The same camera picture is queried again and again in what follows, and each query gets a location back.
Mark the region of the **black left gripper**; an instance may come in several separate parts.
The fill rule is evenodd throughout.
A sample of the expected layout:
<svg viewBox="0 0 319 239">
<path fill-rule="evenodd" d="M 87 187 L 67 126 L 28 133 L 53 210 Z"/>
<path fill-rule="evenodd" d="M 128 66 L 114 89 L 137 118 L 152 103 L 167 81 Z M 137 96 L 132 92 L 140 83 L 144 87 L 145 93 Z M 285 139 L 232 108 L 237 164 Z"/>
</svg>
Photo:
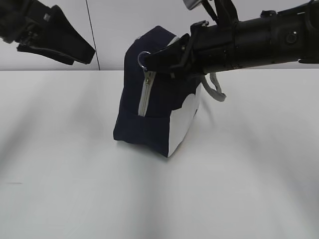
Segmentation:
<svg viewBox="0 0 319 239">
<path fill-rule="evenodd" d="M 19 13 L 23 27 L 16 39 L 18 52 L 64 54 L 74 61 L 91 63 L 95 49 L 74 29 L 59 6 L 23 0 Z"/>
</svg>

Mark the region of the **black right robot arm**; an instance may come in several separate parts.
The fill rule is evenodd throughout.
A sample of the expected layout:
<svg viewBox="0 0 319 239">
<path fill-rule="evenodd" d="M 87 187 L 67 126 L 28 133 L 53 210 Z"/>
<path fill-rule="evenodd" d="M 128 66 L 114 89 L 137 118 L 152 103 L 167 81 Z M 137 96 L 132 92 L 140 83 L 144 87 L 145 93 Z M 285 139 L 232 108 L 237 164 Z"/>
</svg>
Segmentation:
<svg viewBox="0 0 319 239">
<path fill-rule="evenodd" d="M 311 0 L 283 10 L 264 10 L 240 21 L 230 0 L 187 0 L 203 6 L 214 20 L 194 23 L 190 33 L 145 57 L 150 71 L 175 76 L 199 76 L 251 67 L 319 62 L 319 3 Z"/>
</svg>

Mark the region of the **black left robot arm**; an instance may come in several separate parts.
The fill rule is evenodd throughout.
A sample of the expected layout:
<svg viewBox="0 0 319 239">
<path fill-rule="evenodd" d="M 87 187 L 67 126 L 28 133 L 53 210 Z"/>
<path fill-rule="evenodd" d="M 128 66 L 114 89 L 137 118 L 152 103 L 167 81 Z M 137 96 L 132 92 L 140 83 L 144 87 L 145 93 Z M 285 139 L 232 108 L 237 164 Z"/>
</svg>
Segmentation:
<svg viewBox="0 0 319 239">
<path fill-rule="evenodd" d="M 95 49 L 77 32 L 58 5 L 38 0 L 2 0 L 0 37 L 18 43 L 17 51 L 73 65 L 90 64 Z"/>
</svg>

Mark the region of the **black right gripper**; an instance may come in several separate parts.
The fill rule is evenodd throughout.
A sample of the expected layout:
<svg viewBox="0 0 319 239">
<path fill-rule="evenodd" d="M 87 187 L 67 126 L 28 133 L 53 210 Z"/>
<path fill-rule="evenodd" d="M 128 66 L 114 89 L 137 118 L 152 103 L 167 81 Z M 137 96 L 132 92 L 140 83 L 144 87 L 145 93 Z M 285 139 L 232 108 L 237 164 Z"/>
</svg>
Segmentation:
<svg viewBox="0 0 319 239">
<path fill-rule="evenodd" d="M 193 24 L 190 34 L 174 37 L 166 47 L 146 56 L 147 70 L 190 77 L 236 69 L 237 22 L 213 26 L 205 23 Z"/>
</svg>

